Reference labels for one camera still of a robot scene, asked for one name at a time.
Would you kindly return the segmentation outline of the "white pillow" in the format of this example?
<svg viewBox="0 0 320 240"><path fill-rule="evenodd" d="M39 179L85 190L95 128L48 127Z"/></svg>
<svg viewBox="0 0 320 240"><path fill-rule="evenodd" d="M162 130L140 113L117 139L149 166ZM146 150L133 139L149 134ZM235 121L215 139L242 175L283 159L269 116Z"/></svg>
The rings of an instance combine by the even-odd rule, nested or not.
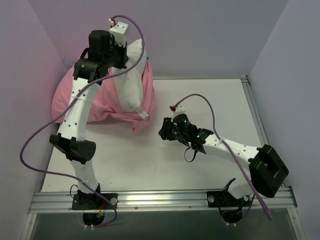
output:
<svg viewBox="0 0 320 240"><path fill-rule="evenodd" d="M138 61L142 50L143 44L141 39L137 39L128 45L128 61L125 66L130 68L135 63L137 63L137 65L125 74L123 73L125 71L124 69L113 67L111 74L121 74L114 77L113 81L122 110L126 113L137 113L142 119L147 119L149 114L142 108L144 98L142 77L147 63L147 55L145 52L142 55L142 59Z"/></svg>

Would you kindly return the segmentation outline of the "pink floral pillowcase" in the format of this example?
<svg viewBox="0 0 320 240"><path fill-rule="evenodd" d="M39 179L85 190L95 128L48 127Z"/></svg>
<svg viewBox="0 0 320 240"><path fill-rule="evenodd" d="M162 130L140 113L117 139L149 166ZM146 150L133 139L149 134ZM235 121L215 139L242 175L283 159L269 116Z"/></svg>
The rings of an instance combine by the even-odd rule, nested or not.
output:
<svg viewBox="0 0 320 240"><path fill-rule="evenodd" d="M51 103L51 117L54 119L60 115L69 105L72 93L72 80L74 68L71 67L58 84ZM104 80L94 97L87 122L101 122L107 116L117 120L132 123L132 131L137 132L153 120L156 113L156 93L153 87L153 72L149 62L146 63L142 75L143 101L142 109L148 114L148 118L142 119L136 112L124 112L121 108L116 85L112 78Z"/></svg>

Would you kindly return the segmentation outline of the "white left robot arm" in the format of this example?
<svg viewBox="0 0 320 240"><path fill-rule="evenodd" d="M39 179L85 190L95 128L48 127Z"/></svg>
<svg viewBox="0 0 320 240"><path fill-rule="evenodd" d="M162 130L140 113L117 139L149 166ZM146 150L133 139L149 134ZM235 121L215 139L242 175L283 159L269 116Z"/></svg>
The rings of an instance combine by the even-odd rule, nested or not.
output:
<svg viewBox="0 0 320 240"><path fill-rule="evenodd" d="M86 48L74 64L72 90L66 112L56 135L49 142L65 154L78 178L78 198L90 210L100 206L100 184L92 164L96 144L86 140L86 125L93 100L101 86L95 80L108 75L109 69L126 68L127 42L125 33L114 30L93 30L88 36Z"/></svg>

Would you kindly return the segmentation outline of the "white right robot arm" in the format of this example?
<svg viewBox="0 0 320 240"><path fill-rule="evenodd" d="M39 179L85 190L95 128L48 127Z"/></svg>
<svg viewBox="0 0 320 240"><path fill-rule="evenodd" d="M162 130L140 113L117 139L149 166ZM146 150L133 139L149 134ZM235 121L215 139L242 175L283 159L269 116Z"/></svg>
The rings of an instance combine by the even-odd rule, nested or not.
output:
<svg viewBox="0 0 320 240"><path fill-rule="evenodd" d="M285 163L272 146L249 146L222 139L212 130L198 128L190 123L184 113L175 118L165 117L158 134L163 140L178 141L195 153L234 161L249 171L244 183L232 181L222 193L223 203L230 207L238 203L240 198L255 193L273 198L289 174Z"/></svg>

